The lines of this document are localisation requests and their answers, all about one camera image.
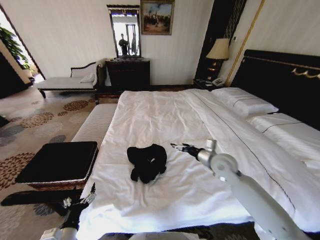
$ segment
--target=chaise lounge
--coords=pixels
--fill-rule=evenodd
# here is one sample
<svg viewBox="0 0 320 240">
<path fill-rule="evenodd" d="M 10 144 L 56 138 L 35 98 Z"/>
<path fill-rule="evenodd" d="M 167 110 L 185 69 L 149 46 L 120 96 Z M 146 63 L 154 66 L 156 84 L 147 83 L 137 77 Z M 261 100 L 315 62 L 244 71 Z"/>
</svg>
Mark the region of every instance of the chaise lounge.
<svg viewBox="0 0 320 240">
<path fill-rule="evenodd" d="M 94 73 L 92 82 L 80 82 L 85 76 Z M 72 67 L 70 77 L 51 77 L 45 81 L 36 83 L 34 86 L 46 98 L 44 91 L 92 91 L 96 92 L 104 85 L 107 78 L 106 61 L 101 59 L 91 62 L 83 67 Z"/>
</svg>

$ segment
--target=framed painting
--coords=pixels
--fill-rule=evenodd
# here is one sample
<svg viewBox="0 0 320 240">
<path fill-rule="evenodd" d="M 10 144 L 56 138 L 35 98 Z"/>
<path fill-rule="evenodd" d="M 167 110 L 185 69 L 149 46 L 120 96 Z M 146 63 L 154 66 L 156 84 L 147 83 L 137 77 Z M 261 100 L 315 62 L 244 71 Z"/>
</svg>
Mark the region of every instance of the framed painting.
<svg viewBox="0 0 320 240">
<path fill-rule="evenodd" d="M 171 35 L 174 19 L 174 0 L 140 0 L 141 33 Z"/>
</svg>

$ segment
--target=mirror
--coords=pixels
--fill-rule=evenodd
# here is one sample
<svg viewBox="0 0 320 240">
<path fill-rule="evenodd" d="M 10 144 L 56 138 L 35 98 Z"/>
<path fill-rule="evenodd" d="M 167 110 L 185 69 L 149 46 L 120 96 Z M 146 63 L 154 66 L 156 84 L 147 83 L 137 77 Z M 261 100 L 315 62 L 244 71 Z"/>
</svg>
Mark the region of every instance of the mirror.
<svg viewBox="0 0 320 240">
<path fill-rule="evenodd" d="M 107 5 L 118 58 L 141 57 L 139 5 Z"/>
</svg>

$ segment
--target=green plant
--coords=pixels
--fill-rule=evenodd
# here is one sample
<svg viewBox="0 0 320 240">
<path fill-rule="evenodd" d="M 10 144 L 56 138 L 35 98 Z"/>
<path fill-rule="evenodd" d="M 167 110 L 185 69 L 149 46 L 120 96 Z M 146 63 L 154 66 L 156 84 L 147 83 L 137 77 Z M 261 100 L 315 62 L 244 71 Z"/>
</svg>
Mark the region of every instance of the green plant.
<svg viewBox="0 0 320 240">
<path fill-rule="evenodd" d="M 20 45 L 14 40 L 16 35 L 0 26 L 0 39 L 22 69 L 30 69 L 28 59 L 23 55 Z"/>
</svg>

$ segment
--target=black headboard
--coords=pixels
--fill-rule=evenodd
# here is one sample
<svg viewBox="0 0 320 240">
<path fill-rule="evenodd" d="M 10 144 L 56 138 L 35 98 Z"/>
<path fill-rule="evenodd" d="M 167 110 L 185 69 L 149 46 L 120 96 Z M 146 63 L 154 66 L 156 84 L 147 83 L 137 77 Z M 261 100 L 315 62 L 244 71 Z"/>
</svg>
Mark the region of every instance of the black headboard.
<svg viewBox="0 0 320 240">
<path fill-rule="evenodd" d="M 320 56 L 248 49 L 231 87 L 320 130 Z"/>
</svg>

